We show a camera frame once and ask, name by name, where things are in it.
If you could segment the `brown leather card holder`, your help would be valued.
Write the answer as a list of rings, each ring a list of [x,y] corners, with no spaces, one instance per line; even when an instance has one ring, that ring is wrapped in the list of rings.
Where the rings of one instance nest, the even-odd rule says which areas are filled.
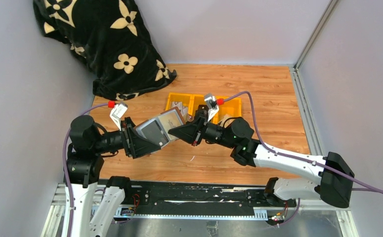
[[[134,129],[143,138],[163,148],[170,142],[178,140],[176,136],[169,134],[169,130],[181,125],[184,125],[184,120],[179,109],[171,108],[144,121]]]

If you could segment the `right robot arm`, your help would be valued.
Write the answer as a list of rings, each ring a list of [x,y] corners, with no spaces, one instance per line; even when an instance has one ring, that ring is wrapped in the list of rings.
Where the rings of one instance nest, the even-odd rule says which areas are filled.
[[[269,179],[264,199],[270,206],[301,198],[349,207],[354,173],[340,154],[315,156],[279,149],[254,139],[254,130],[242,117],[224,127],[208,122],[207,116],[205,110],[198,110],[192,121],[170,129],[169,134],[192,146],[205,140],[230,148],[230,156],[242,166],[269,167],[298,175],[298,179]]]

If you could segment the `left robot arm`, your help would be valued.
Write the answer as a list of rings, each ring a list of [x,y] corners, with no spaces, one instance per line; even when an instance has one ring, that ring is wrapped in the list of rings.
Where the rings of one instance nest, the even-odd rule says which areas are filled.
[[[124,150],[128,157],[139,158],[161,148],[134,131],[130,118],[120,125],[120,130],[107,132],[89,115],[72,121],[68,133],[72,142],[63,151],[66,209],[62,236],[106,236],[120,204],[133,204],[131,214],[135,214],[140,195],[132,190],[131,180],[124,176],[112,176],[107,181],[98,209],[94,214],[91,212],[104,153],[116,155]]]

